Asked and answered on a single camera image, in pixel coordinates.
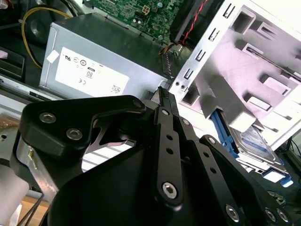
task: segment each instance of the wooden surface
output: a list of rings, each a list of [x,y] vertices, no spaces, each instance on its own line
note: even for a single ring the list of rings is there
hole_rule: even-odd
[[[19,221],[24,217],[24,215],[30,210],[30,208],[36,203],[37,199],[33,199],[30,197],[24,197],[24,199],[22,200],[22,209],[21,209],[21,213],[20,213],[20,217],[19,217]],[[42,201],[38,207],[38,209],[36,210],[35,214],[33,215],[29,226],[38,226],[41,219],[43,218],[45,212],[47,211],[49,207],[49,203],[48,202],[44,202]]]

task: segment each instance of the power supply label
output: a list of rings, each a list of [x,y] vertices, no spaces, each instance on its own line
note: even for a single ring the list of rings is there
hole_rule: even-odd
[[[55,80],[93,97],[122,95],[129,77],[62,48]]]

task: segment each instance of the capacitor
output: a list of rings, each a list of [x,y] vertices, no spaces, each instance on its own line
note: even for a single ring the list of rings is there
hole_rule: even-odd
[[[163,7],[163,3],[162,3],[162,2],[158,2],[158,3],[157,3],[157,7],[158,7],[158,8],[162,8],[162,7]]]

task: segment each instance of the green circuit board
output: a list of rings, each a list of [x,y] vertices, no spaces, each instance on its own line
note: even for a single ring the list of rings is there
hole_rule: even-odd
[[[169,27],[184,0],[90,0],[90,4],[169,44]]]

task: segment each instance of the blue drive bracket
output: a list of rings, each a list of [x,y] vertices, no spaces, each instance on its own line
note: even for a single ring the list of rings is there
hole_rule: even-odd
[[[234,151],[233,146],[235,145],[235,142],[233,140],[232,135],[225,128],[224,125],[225,125],[226,122],[219,116],[218,111],[219,110],[215,110],[212,113],[212,115],[210,116],[210,119],[214,123],[215,129],[217,131],[218,138],[219,138],[221,144],[236,159],[239,156]],[[280,173],[280,172],[278,172],[274,169],[270,169],[270,170],[266,171],[262,175],[262,177],[269,180],[269,181],[271,181],[271,182],[274,182],[274,183],[280,181],[280,184],[283,187],[289,187],[291,184],[293,184],[293,181],[291,180],[291,176],[289,174],[282,174],[282,173]]]
[[[212,113],[212,115],[210,116],[210,119],[213,121],[215,129],[217,131],[218,138],[221,141],[221,144],[236,159],[239,156],[234,152],[234,148],[233,148],[233,145],[235,145],[234,140],[233,140],[231,134],[225,129],[223,122],[222,122],[221,118],[219,117],[219,114],[217,111],[218,110],[215,110]]]

